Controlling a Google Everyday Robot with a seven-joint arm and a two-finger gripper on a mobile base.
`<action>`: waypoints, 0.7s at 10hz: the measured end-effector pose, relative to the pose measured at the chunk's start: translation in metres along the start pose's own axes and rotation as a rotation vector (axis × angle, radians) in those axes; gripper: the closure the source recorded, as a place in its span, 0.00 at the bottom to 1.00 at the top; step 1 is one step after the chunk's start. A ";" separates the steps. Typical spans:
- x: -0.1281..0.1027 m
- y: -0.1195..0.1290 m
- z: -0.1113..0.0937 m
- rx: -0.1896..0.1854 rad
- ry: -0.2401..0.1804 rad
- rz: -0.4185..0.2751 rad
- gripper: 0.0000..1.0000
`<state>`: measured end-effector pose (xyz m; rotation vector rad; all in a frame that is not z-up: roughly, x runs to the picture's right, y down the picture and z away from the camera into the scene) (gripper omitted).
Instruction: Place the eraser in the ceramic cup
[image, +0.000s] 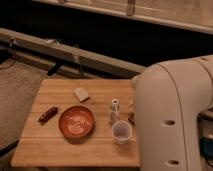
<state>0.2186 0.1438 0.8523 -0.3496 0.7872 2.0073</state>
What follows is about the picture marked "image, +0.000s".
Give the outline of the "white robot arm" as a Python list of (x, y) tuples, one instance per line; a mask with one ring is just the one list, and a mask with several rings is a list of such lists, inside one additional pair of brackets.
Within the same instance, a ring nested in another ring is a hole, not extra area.
[(133, 104), (142, 171), (202, 171), (197, 117), (213, 107), (213, 55), (147, 67)]

